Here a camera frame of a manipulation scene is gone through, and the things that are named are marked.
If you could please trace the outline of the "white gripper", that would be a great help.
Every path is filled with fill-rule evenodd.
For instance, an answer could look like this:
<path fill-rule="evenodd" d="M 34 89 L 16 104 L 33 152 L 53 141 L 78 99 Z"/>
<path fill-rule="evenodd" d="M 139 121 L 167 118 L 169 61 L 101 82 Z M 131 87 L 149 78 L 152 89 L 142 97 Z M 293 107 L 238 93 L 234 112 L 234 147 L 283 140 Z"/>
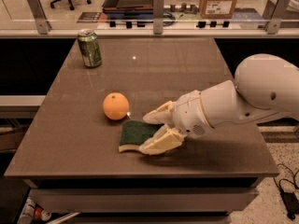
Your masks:
<path fill-rule="evenodd" d="M 213 131 L 204 114 L 200 91 L 184 94 L 176 102 L 162 104 L 147 113 L 143 120 L 149 124 L 164 124 L 138 148 L 146 155 L 163 154 L 181 146 L 185 136 L 199 139 Z"/>

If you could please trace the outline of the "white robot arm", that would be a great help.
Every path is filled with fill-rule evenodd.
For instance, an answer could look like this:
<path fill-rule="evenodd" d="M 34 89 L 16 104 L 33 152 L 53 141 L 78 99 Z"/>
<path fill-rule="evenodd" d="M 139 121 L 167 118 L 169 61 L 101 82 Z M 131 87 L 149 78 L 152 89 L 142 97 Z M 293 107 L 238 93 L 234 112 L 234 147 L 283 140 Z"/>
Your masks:
<path fill-rule="evenodd" d="M 270 54 L 251 55 L 235 69 L 234 79 L 191 91 L 143 117 L 161 128 L 140 147 L 159 155 L 226 124 L 263 123 L 299 118 L 299 67 Z"/>

